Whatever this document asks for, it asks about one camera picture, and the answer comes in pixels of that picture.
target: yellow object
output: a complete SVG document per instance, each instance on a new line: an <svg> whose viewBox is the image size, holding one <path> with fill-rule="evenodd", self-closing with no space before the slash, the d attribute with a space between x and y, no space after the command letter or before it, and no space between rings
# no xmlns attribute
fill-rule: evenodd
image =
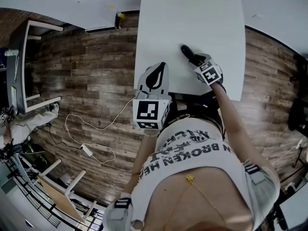
<svg viewBox="0 0 308 231"><path fill-rule="evenodd" d="M187 175L186 179L189 181L189 184L191 185L194 179L194 175Z"/></svg>
<svg viewBox="0 0 308 231"><path fill-rule="evenodd" d="M126 16L125 16L123 13L119 13L118 15L119 15L119 17L120 17L122 20L125 20L125 19L126 19Z"/></svg>

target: wooden floor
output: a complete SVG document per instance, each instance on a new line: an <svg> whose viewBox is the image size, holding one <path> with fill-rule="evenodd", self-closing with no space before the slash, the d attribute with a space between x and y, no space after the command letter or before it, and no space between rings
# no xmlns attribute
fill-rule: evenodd
<svg viewBox="0 0 308 231"><path fill-rule="evenodd" d="M35 92L40 90L43 98L62 97L59 117L52 122L51 128L57 142L79 147L65 130L68 114L80 115L94 126L104 128L134 97L138 18L138 15L128 16L122 29L116 31L88 34L70 26L63 32L43 37L38 60L28 63L27 68L33 70ZM246 30L244 89L242 100L235 105L253 144L270 162L288 152L302 137L287 127L288 113L297 93L297 87L289 82L294 72L296 66L290 50ZM55 145L47 128L32 137L45 148L51 162L62 159L59 167L52 171L53 177L60 177L65 172L74 175L84 169L87 173L74 190L84 197L108 204L128 182L142 138L142 132L133 126L132 105L129 104L106 131L93 129L72 116L67 124L76 140L114 149L116 160L101 165L82 150ZM100 161L113 157L108 148L89 148ZM301 167L300 164L296 169L291 167L296 154L297 151L292 150L274 164L281 179Z"/></svg>

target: charger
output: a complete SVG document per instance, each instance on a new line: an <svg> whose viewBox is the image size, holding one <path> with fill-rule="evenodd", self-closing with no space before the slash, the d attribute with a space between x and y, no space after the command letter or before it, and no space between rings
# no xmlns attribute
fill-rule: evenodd
<svg viewBox="0 0 308 231"><path fill-rule="evenodd" d="M88 156L92 156L93 155L93 152L90 151L90 149L85 145L85 144L82 144L81 145L81 149L85 151L85 153L88 155Z"/></svg>

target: white desk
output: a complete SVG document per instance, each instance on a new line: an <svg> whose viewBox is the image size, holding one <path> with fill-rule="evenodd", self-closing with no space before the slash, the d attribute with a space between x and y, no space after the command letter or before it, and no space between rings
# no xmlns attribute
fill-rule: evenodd
<svg viewBox="0 0 308 231"><path fill-rule="evenodd" d="M304 223L308 218L308 183L284 201L280 208L289 229Z"/></svg>
<svg viewBox="0 0 308 231"><path fill-rule="evenodd" d="M28 107L27 101L38 98L40 94L32 97L26 97L25 89L25 53L26 43L28 39L40 40L41 37L34 37L28 35L30 26L38 26L57 31L63 31L62 27L54 26L42 22L25 21L23 22L10 36L9 49L19 50L18 56L8 56L7 58L7 71L6 71L6 84L8 92L9 106L13 106L15 111L26 114L32 110L38 109L50 103L61 100L61 97L53 98L39 104Z"/></svg>
<svg viewBox="0 0 308 231"><path fill-rule="evenodd" d="M210 54L223 70L229 97L241 99L245 68L241 0L141 0L134 88L146 68L166 62L170 92L210 91L189 68L180 44Z"/></svg>

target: gold necklace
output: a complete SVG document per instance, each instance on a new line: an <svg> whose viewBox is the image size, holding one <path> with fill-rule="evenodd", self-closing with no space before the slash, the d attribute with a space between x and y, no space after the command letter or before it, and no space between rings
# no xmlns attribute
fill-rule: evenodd
<svg viewBox="0 0 308 231"><path fill-rule="evenodd" d="M178 207L182 197L184 196L184 194L187 192L187 190L189 189L190 186L193 186L195 189L197 189L199 191L199 193L210 203L210 205L216 210L216 212L219 214L220 218L223 220L223 222L225 223L225 226L227 226L227 222L225 220L225 218L222 216L222 214L217 210L217 208L212 204L212 202L205 196L205 194L193 183L194 180L194 175L187 175L186 176L186 180L189 182L189 185L187 186L187 188L182 192L179 201L177 202L177 204L174 206L174 208L172 209L171 213L169 214L166 224L164 226L164 230L166 230L166 227L169 223L169 219L172 216L173 212L175 211L175 209Z"/></svg>

